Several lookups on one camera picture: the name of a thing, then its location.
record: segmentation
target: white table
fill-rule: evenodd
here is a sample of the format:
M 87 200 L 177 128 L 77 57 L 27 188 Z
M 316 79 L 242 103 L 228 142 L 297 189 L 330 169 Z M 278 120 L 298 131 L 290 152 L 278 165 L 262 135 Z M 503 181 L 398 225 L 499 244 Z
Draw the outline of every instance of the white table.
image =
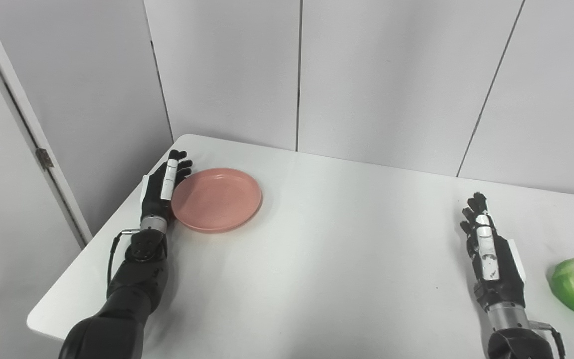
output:
M 574 359 L 574 313 L 545 279 L 574 257 L 574 195 L 209 137 L 182 136 L 173 148 L 187 150 L 196 171 L 250 173 L 264 201 L 232 232 L 172 230 L 171 274 L 144 359 L 483 358 L 487 322 L 458 226 L 475 191 L 516 240 L 529 319 L 560 330 Z M 137 226 L 139 192 L 30 312 L 31 329 L 63 339 L 101 308 L 110 243 Z

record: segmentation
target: robotic hand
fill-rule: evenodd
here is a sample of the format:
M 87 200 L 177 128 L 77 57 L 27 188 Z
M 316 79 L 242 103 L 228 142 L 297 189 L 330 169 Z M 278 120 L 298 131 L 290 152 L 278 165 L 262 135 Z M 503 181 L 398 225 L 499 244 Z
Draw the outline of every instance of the robotic hand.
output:
M 524 307 L 524 281 L 511 245 L 497 234 L 488 214 L 486 198 L 477 192 L 462 213 L 460 227 L 467 236 L 466 248 L 472 259 L 477 283 L 474 292 L 488 314 L 493 334 L 488 341 L 490 359 L 553 359 L 551 346 L 535 330 L 549 330 L 560 359 L 565 356 L 560 334 L 547 323 L 529 321 Z
M 121 231 L 112 243 L 106 302 L 100 311 L 70 330 L 59 359 L 139 359 L 148 316 L 157 309 L 167 283 L 168 224 L 174 188 L 191 173 L 185 151 L 171 150 L 168 161 L 143 177 L 141 227 Z M 112 257 L 122 234 L 131 234 L 125 260 L 110 280 Z

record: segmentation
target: white door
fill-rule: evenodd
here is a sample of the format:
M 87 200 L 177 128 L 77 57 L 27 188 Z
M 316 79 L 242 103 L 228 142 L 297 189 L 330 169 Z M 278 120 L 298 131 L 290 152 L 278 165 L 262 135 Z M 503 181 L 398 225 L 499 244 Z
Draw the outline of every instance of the white door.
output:
M 89 241 L 172 143 L 143 0 L 0 0 L 0 43 Z
M 25 318 L 79 251 L 0 77 L 0 359 L 57 357 Z

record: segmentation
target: robot finger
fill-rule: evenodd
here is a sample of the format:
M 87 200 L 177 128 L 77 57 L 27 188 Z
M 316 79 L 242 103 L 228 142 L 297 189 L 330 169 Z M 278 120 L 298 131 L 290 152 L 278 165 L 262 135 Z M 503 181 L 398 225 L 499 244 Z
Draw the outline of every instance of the robot finger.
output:
M 467 207 L 463 209 L 462 214 L 464 214 L 469 223 L 475 223 L 475 213 L 471 208 Z
M 478 204 L 480 212 L 484 212 L 487 210 L 486 197 L 482 193 L 476 192 L 475 194 L 473 194 L 473 198 L 475 202 Z
M 181 161 L 178 162 L 178 170 L 182 170 L 183 168 L 189 168 L 194 164 L 194 162 L 192 162 L 192 160 L 185 160 L 185 161 Z
M 474 198 L 469 198 L 469 200 L 467 200 L 467 204 L 469 204 L 469 207 L 471 207 L 474 213 L 481 213 L 480 206 Z
M 171 150 L 169 152 L 169 159 L 181 160 L 187 157 L 187 152 L 179 150 Z
M 464 233 L 466 233 L 467 236 L 471 234 L 471 224 L 469 222 L 463 220 L 460 222 L 460 227 L 462 227 L 462 230 L 464 230 Z
M 192 173 L 192 169 L 191 169 L 191 168 L 181 168 L 180 170 L 178 170 L 178 171 L 176 172 L 176 177 L 179 177 L 179 176 L 182 176 L 182 177 L 189 176 L 190 173 Z

